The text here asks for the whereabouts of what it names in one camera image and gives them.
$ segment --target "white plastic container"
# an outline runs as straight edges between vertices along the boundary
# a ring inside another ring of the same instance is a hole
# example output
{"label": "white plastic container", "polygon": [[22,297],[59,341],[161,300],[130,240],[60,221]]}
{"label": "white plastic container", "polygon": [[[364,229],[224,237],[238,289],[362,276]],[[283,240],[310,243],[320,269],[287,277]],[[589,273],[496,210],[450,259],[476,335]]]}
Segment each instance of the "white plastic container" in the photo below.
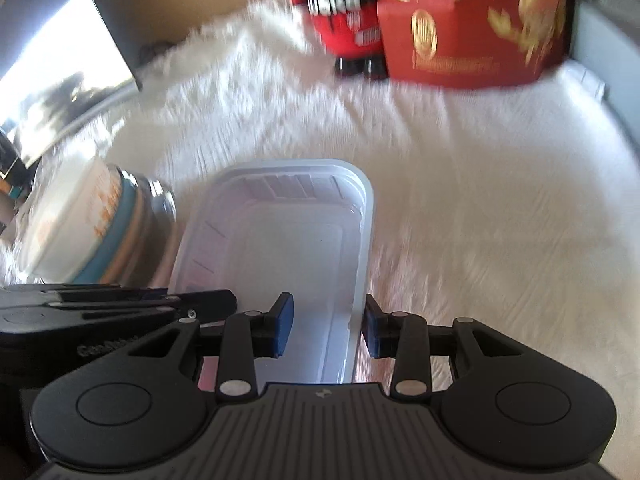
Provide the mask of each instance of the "white plastic container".
{"label": "white plastic container", "polygon": [[94,150],[60,164],[30,213],[18,265],[48,283],[67,283],[94,255],[118,207],[121,177]]}
{"label": "white plastic container", "polygon": [[256,360],[258,387],[350,382],[373,210],[369,180],[341,160],[236,166],[216,177],[192,216],[169,290],[229,288],[239,312],[265,312],[291,292],[285,354]]}

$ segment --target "translucent plastic tray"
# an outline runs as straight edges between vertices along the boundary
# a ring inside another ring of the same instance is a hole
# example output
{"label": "translucent plastic tray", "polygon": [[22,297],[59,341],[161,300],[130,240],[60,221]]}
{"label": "translucent plastic tray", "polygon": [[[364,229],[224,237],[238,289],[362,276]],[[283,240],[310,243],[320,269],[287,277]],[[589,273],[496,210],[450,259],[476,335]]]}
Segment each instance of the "translucent plastic tray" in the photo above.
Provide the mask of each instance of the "translucent plastic tray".
{"label": "translucent plastic tray", "polygon": [[[294,296],[285,354],[256,361],[265,382],[351,381],[364,310],[374,199],[340,160],[280,160],[220,174],[184,234],[172,292],[229,288],[238,310]],[[204,381],[214,374],[206,363]]]}

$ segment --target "red toy figure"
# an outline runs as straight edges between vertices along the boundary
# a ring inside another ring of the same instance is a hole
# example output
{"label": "red toy figure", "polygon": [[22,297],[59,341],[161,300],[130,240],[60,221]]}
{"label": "red toy figure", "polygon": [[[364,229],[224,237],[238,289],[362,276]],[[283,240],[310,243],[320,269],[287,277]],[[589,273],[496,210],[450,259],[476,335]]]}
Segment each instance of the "red toy figure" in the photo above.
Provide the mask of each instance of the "red toy figure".
{"label": "red toy figure", "polygon": [[387,78],[377,0],[292,0],[292,3],[308,9],[322,44],[336,56],[336,75],[364,73],[370,79]]}

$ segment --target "red packaging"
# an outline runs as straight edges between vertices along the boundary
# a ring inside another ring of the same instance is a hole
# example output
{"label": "red packaging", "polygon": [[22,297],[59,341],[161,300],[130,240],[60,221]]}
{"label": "red packaging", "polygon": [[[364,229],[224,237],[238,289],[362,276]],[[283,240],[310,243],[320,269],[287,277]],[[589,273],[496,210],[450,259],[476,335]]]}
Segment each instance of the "red packaging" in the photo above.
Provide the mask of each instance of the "red packaging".
{"label": "red packaging", "polygon": [[379,0],[391,78],[450,88],[535,81],[562,59],[564,0]]}
{"label": "red packaging", "polygon": [[307,0],[311,22],[335,56],[365,57],[382,52],[377,0]]}

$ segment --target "black clamp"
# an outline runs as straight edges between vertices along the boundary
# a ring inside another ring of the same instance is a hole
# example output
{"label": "black clamp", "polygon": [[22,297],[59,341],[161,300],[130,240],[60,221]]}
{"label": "black clamp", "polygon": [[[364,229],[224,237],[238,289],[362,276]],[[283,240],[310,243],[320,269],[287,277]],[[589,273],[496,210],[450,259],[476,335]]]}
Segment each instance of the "black clamp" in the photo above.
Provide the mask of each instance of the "black clamp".
{"label": "black clamp", "polygon": [[182,317],[217,322],[237,309],[229,290],[39,285],[0,292],[0,383],[41,387]]}
{"label": "black clamp", "polygon": [[[31,410],[41,449],[73,468],[106,470],[170,456],[222,402],[257,397],[254,358],[283,353],[293,307],[283,293],[267,313],[235,314],[223,326],[182,317],[60,377]],[[196,386],[204,356],[220,356],[215,394]]]}
{"label": "black clamp", "polygon": [[[367,297],[362,333],[374,358],[395,357],[390,396],[431,406],[462,446],[532,469],[597,462],[616,425],[597,383],[469,317],[428,326],[386,314]],[[453,384],[431,392],[431,355],[449,357]]]}

